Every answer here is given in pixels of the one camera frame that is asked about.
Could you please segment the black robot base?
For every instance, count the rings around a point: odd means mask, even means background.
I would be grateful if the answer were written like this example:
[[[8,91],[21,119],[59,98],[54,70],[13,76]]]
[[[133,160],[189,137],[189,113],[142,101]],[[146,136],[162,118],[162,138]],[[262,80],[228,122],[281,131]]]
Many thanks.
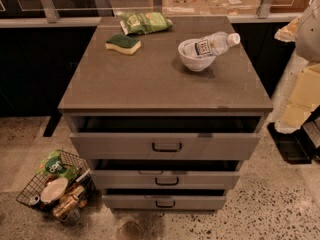
[[[320,161],[320,107],[291,134],[283,134],[269,123],[267,129],[284,161],[289,164],[310,164]]]

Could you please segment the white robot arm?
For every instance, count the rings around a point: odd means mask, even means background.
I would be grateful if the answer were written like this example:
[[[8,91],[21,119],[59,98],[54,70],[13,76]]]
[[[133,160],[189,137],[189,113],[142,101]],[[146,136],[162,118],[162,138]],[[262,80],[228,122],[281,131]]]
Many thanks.
[[[279,133],[291,134],[320,106],[320,0],[276,34],[285,36],[295,41],[295,50],[273,97],[272,118]]]

